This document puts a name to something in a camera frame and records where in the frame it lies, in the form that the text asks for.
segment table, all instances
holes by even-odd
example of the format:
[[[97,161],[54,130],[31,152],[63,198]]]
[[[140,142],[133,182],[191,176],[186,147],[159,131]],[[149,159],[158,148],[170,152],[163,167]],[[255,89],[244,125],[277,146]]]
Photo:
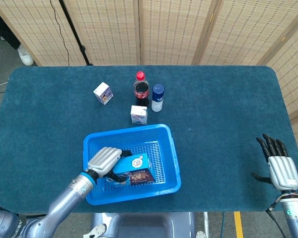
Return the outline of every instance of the table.
[[[263,211],[279,194],[251,172],[269,174],[256,137],[286,144],[298,170],[298,148],[274,71],[265,66],[22,67],[9,78],[0,107],[0,206],[47,212],[82,170],[84,138],[131,123],[138,70],[165,85],[164,123],[174,138],[182,186],[177,193],[76,212]],[[106,105],[93,90],[106,82]]]

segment floor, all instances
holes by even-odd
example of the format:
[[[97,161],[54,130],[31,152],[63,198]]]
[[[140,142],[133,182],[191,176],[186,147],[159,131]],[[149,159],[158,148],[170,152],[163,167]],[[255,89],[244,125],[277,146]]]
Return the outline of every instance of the floor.
[[[0,41],[0,84],[7,82],[9,75],[16,68],[23,66],[18,53],[7,42]],[[5,85],[0,87],[4,92]],[[0,93],[0,104],[4,93]],[[290,237],[289,229],[282,212],[274,212],[287,237]],[[222,229],[222,212],[209,213],[210,237],[220,238]],[[203,215],[196,213],[197,229],[204,230]],[[88,233],[91,229],[91,214],[71,214],[58,227],[54,237],[56,238],[78,238]],[[281,233],[274,222],[265,212],[241,212],[241,223],[243,237],[245,238],[280,238]],[[236,229],[233,212],[225,212],[224,216],[224,238],[236,238]]]

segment red bottle cap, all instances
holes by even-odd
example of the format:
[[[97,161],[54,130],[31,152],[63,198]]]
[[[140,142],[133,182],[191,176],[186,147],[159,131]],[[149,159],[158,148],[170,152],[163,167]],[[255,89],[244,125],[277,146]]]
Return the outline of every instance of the red bottle cap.
[[[145,73],[142,72],[142,71],[137,72],[137,74],[136,74],[136,79],[137,79],[138,81],[144,81],[144,79],[145,79]]]

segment white sneaker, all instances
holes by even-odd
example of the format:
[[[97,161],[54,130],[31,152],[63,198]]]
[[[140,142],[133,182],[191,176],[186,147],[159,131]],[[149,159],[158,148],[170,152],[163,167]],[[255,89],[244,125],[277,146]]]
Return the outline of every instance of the white sneaker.
[[[29,52],[23,47],[23,45],[20,45],[18,48],[18,53],[20,56],[20,59],[22,60],[22,63],[24,63],[26,66],[31,66],[34,63],[33,58],[29,54]]]

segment robotic hand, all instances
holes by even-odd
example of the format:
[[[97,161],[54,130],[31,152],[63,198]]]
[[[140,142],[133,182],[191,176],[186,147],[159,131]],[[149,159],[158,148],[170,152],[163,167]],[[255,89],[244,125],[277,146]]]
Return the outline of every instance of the robotic hand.
[[[109,177],[117,182],[120,178],[113,173],[113,167],[121,157],[131,156],[131,151],[117,148],[102,148],[89,162],[88,169],[80,173],[68,187],[50,204],[47,215],[43,218],[27,219],[8,211],[0,211],[0,238],[51,238],[58,225],[80,204],[96,186],[97,179]],[[98,237],[106,231],[101,224],[95,228],[93,235]]]
[[[260,143],[266,162],[270,171],[270,178],[258,176],[252,173],[252,176],[260,182],[270,183],[275,189],[281,191],[275,202],[266,210],[267,214],[275,221],[281,230],[271,211],[278,202],[281,203],[283,211],[293,238],[298,238],[298,173],[291,157],[288,156],[285,145],[280,140],[274,140],[266,134],[263,134],[266,143],[257,137]]]

